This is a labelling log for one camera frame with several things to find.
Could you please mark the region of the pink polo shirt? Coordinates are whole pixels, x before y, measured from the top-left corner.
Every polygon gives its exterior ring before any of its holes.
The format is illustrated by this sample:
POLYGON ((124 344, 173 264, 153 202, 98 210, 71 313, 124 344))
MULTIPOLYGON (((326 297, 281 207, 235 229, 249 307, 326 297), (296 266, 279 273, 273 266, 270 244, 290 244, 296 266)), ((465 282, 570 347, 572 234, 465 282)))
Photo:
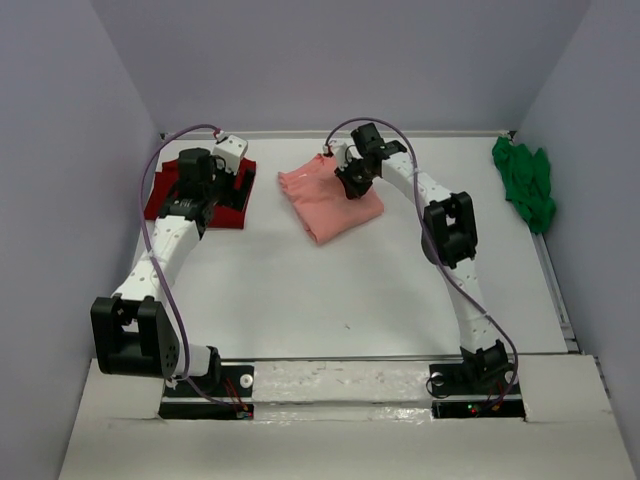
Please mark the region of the pink polo shirt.
POLYGON ((295 170, 278 173, 282 193, 317 245, 384 213, 384 204, 373 189, 363 198, 349 200, 335 168, 333 157, 318 154, 295 170))

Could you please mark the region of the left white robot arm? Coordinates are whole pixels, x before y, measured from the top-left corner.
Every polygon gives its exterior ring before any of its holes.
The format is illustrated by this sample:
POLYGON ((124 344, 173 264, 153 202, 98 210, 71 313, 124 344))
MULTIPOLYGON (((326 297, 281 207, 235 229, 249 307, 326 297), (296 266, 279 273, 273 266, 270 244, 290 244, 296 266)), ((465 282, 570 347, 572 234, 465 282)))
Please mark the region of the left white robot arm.
POLYGON ((180 151, 156 173, 143 210, 143 218, 154 222, 143 234, 146 250, 115 292, 97 298, 90 309, 103 373, 186 377, 201 395, 219 388, 218 350, 186 340, 185 325, 175 315, 169 292, 214 216, 223 210, 245 213, 256 174, 247 150, 247 141, 230 135, 212 149, 180 151))

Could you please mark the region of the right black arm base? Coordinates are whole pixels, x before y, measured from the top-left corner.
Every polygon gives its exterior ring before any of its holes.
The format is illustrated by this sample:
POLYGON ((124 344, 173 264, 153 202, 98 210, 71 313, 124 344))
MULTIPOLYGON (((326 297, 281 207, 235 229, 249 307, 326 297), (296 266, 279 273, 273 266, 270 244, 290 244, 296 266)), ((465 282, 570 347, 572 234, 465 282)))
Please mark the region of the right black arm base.
POLYGON ((432 398, 432 416, 523 419, 524 402, 513 372, 501 341, 487 350, 464 350, 459 362, 431 364, 425 388, 432 398))

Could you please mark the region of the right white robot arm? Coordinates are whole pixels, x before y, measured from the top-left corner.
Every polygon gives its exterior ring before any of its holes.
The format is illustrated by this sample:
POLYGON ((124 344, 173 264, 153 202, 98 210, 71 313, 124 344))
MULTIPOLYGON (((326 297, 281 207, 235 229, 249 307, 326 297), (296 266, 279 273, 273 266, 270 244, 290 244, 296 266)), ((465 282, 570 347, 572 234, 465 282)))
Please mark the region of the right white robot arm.
POLYGON ((514 342, 483 305, 476 274, 478 234, 474 205, 466 192, 441 186, 418 166, 415 149, 400 131, 387 141, 377 126, 382 120, 357 119, 351 144, 329 133, 323 152, 337 162, 335 175, 348 199, 361 199, 376 179, 395 187, 413 204, 421 227, 423 253, 443 277, 456 316, 462 361, 454 377, 470 391, 482 392, 510 375, 506 390, 517 380, 514 342))

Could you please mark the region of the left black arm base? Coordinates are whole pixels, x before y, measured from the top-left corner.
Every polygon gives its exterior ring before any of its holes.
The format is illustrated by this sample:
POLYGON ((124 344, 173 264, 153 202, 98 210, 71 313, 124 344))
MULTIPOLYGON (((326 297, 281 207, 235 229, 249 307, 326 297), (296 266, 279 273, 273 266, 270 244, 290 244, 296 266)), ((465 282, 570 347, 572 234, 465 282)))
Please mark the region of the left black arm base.
POLYGON ((255 364, 223 361, 219 379, 209 376, 166 383, 158 415, 164 420, 251 421, 255 364))

